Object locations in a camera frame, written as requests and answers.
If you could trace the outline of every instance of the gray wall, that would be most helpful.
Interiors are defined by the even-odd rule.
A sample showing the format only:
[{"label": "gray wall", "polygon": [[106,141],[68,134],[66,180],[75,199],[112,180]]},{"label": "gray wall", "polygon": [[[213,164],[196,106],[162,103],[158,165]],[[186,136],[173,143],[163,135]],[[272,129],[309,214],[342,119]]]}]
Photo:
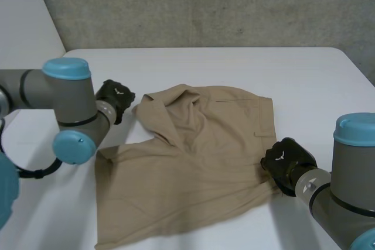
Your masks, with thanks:
[{"label": "gray wall", "polygon": [[45,0],[67,50],[331,46],[375,83],[375,0]]}]

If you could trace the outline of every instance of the cloth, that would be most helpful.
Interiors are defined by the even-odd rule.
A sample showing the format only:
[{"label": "cloth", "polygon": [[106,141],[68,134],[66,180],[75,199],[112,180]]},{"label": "cloth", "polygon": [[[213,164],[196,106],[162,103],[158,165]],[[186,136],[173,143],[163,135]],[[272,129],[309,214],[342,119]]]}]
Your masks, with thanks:
[{"label": "cloth", "polygon": [[270,98],[181,84],[134,113],[155,137],[98,153],[97,250],[228,220],[275,191],[260,165],[276,142]]}]

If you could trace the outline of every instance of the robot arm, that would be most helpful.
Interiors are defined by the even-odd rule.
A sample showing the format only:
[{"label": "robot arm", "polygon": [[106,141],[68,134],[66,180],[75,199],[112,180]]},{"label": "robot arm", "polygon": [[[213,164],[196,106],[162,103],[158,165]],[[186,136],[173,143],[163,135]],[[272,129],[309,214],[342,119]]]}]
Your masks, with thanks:
[{"label": "robot arm", "polygon": [[261,160],[281,191],[302,200],[343,250],[375,249],[375,140],[366,143],[371,146],[362,146],[362,141],[351,139],[360,134],[351,134],[353,129],[344,126],[347,122],[354,131],[363,130],[366,126],[359,119],[375,121],[375,115],[351,114],[338,119],[331,173],[319,169],[314,157],[291,138],[277,142]]},{"label": "robot arm", "polygon": [[0,71],[0,118],[16,109],[53,109],[60,128],[53,151],[68,164],[88,161],[134,98],[127,87],[111,80],[95,95],[82,59],[53,59],[41,70]]}]

